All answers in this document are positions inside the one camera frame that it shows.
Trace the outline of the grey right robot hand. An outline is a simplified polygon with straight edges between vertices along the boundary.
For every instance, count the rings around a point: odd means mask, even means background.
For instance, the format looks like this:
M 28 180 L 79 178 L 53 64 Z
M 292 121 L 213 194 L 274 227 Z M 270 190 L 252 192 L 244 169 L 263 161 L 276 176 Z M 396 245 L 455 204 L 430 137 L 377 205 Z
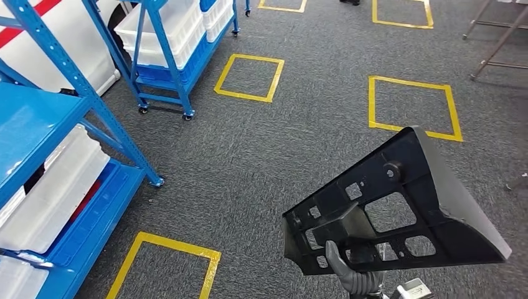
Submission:
M 349 298 L 383 298 L 382 272 L 356 272 L 349 268 L 341 258 L 338 247 L 333 240 L 325 245 L 326 260 L 349 294 Z

